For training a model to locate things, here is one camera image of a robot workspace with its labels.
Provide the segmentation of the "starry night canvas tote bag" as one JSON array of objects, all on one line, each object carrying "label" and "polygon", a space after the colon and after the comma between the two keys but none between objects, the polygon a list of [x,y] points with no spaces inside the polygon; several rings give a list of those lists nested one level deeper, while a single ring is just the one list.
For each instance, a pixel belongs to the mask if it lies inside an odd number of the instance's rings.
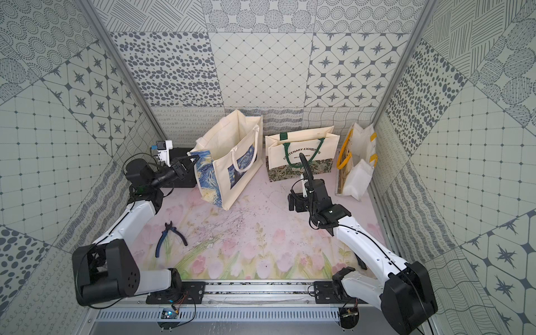
[{"label": "starry night canvas tote bag", "polygon": [[263,163],[263,117],[235,110],[196,140],[194,172],[202,199],[229,210]]}]

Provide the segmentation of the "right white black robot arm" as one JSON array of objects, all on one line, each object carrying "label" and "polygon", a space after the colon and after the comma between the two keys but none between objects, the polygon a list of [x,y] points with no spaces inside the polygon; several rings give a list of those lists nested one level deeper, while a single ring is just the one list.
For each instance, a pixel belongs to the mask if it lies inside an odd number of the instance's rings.
[{"label": "right white black robot arm", "polygon": [[290,191],[289,209],[307,212],[312,228],[343,242],[374,274],[369,278],[353,267],[339,270],[332,277],[337,298],[371,304],[398,334],[410,334],[428,322],[438,304],[425,266],[409,263],[372,237],[348,209],[332,202],[323,180],[302,177],[299,182],[303,191]]}]

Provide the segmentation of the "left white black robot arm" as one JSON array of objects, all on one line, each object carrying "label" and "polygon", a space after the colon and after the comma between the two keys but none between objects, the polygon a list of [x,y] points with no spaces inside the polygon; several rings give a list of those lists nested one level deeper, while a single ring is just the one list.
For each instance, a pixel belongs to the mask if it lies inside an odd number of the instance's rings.
[{"label": "left white black robot arm", "polygon": [[177,304],[185,300],[179,272],[174,268],[142,271],[131,253],[142,229],[162,207],[162,188],[193,174],[197,155],[182,156],[154,171],[144,159],[134,158],[124,167],[129,187],[125,212],[93,244],[72,255],[75,295],[82,307],[98,309],[146,295],[147,304]]}]

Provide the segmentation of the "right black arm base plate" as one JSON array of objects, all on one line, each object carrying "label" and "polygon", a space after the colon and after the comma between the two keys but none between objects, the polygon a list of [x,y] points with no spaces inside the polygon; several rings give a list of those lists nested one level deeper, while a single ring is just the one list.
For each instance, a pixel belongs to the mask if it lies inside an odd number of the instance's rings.
[{"label": "right black arm base plate", "polygon": [[314,297],[316,304],[366,304],[364,300],[349,297],[341,285],[332,281],[314,281],[312,288],[309,294]]}]

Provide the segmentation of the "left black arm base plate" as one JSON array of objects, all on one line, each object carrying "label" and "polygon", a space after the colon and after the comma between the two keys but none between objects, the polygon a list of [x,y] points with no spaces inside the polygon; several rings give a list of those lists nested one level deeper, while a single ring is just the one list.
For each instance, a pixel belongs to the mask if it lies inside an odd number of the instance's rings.
[{"label": "left black arm base plate", "polygon": [[206,282],[187,281],[178,288],[171,288],[148,294],[145,303],[149,305],[202,304]]}]

